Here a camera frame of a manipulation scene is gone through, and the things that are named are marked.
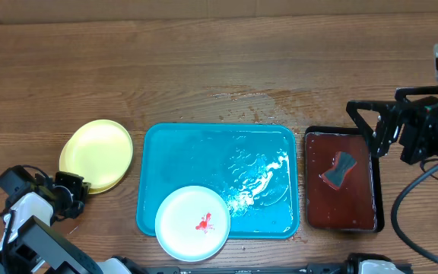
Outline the red and black sponge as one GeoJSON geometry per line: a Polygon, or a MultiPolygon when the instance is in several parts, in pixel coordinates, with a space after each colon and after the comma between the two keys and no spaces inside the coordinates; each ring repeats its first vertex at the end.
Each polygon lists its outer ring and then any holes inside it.
{"type": "Polygon", "coordinates": [[[332,166],[322,173],[322,181],[334,190],[339,190],[347,174],[356,166],[357,161],[347,152],[337,151],[332,166]]]}

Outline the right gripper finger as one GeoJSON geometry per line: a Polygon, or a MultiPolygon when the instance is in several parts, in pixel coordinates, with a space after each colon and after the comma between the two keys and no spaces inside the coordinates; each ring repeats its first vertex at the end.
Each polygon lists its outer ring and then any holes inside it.
{"type": "Polygon", "coordinates": [[[390,145],[398,140],[402,124],[401,111],[390,111],[378,115],[370,143],[372,156],[381,158],[388,153],[390,145]]]}
{"type": "Polygon", "coordinates": [[[346,111],[357,128],[360,130],[360,133],[365,138],[367,144],[370,145],[373,139],[372,134],[375,129],[373,129],[363,118],[361,111],[377,113],[379,115],[380,113],[397,111],[397,104],[395,102],[378,100],[351,100],[347,103],[346,111]]]}

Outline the teal plastic tray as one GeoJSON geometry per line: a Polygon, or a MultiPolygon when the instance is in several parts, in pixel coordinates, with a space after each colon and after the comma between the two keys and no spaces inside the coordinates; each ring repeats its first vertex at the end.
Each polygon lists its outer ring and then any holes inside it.
{"type": "Polygon", "coordinates": [[[297,148],[284,126],[158,123],[145,134],[136,224],[155,234],[160,204],[185,186],[225,201],[233,239],[287,239],[300,225],[297,148]]]}

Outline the black tray with dark water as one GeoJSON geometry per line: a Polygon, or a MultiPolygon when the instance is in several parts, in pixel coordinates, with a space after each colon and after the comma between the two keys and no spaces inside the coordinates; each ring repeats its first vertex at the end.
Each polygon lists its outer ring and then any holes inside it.
{"type": "Polygon", "coordinates": [[[379,160],[355,128],[310,126],[304,136],[306,220],[317,229],[378,233],[385,227],[379,160]],[[356,166],[339,190],[322,181],[337,151],[350,154],[356,166]]]}

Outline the light blue plate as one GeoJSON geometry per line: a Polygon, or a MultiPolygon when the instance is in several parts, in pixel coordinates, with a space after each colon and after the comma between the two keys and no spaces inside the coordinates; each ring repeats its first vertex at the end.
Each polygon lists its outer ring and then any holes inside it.
{"type": "Polygon", "coordinates": [[[190,263],[220,251],[230,227],[225,201],[204,186],[185,186],[172,192],[160,204],[155,218],[155,234],[163,250],[190,263]]]}

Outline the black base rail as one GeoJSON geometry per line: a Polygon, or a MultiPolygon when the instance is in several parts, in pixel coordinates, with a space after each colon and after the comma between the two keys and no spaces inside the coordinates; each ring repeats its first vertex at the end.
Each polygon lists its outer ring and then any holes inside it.
{"type": "Polygon", "coordinates": [[[261,268],[195,268],[181,269],[178,266],[148,267],[148,274],[343,274],[357,273],[352,262],[344,263],[309,263],[306,266],[283,267],[269,266],[261,268]]]}

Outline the yellow-green plate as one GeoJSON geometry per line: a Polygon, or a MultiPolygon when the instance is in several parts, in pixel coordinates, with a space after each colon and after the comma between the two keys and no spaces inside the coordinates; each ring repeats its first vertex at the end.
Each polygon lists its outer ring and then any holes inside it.
{"type": "Polygon", "coordinates": [[[104,158],[105,149],[109,149],[106,159],[124,161],[129,165],[133,159],[133,144],[129,132],[119,123],[109,119],[98,119],[84,124],[69,139],[78,147],[91,147],[96,156],[104,158]]]}
{"type": "MultiPolygon", "coordinates": [[[[105,157],[110,153],[105,149],[105,157]]],[[[67,141],[59,156],[59,170],[78,174],[90,184],[89,194],[96,195],[111,190],[127,172],[124,161],[114,162],[96,156],[91,147],[78,147],[67,141]]]]}

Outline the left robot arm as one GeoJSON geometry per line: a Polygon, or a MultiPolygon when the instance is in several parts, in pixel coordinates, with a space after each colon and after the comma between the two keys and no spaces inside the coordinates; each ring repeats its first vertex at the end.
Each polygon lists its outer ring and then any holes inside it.
{"type": "Polygon", "coordinates": [[[0,175],[8,197],[0,218],[5,230],[0,241],[0,273],[34,273],[48,264],[49,273],[140,273],[146,269],[114,256],[95,262],[52,224],[76,219],[83,211],[90,184],[77,174],[59,171],[54,177],[30,165],[16,165],[0,175]]]}

